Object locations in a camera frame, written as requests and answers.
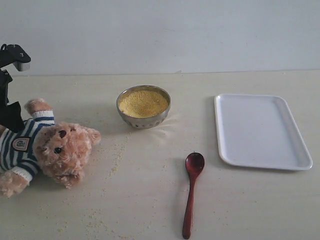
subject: white tray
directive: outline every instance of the white tray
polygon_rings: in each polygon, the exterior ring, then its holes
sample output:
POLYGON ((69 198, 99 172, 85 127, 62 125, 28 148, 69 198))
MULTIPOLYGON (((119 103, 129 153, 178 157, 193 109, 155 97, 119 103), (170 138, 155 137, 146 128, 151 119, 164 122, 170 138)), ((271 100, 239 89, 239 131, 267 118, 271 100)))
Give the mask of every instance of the white tray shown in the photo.
POLYGON ((272 95, 214 98, 219 154, 233 166, 308 170, 313 161, 287 102, 272 95))

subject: teddy bear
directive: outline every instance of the teddy bear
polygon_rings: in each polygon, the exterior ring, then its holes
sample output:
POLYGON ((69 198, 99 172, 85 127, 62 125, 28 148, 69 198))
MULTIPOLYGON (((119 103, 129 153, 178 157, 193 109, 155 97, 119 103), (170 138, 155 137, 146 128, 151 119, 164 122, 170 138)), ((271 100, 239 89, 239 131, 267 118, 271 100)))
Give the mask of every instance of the teddy bear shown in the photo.
POLYGON ((100 132, 78 123, 56 124, 43 98, 24 108, 32 116, 23 121, 24 130, 14 133, 0 125, 0 195, 20 194, 40 171, 68 189, 79 183, 100 132))

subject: shirt patch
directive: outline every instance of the shirt patch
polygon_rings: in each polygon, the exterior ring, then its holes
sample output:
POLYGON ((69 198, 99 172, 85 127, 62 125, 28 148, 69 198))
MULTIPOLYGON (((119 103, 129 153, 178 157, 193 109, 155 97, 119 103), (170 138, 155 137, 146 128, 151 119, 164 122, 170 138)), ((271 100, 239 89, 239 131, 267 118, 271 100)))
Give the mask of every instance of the shirt patch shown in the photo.
POLYGON ((12 147, 16 151, 25 152, 28 150, 30 137, 19 137, 12 142, 12 147))

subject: spoon handle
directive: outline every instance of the spoon handle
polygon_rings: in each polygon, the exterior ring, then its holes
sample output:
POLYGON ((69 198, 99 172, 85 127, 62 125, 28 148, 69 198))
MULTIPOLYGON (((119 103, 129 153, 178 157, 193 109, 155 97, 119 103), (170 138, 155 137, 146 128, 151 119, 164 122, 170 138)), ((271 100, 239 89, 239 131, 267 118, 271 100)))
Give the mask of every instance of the spoon handle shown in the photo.
POLYGON ((188 201, 186 203, 183 227, 182 227, 182 236, 184 239, 189 239, 191 235, 191 226, 192 226, 192 216, 194 210, 194 188, 195 188, 195 179, 190 178, 190 190, 188 201))

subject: cornmeal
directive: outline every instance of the cornmeal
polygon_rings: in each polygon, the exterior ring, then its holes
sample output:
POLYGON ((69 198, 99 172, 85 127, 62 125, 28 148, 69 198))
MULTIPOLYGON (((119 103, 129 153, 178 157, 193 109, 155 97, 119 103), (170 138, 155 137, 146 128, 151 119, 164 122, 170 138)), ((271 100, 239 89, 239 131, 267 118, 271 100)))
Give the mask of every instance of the cornmeal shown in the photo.
POLYGON ((149 118, 162 113, 168 107, 167 100, 155 91, 139 90, 128 95, 119 109, 133 118, 149 118))

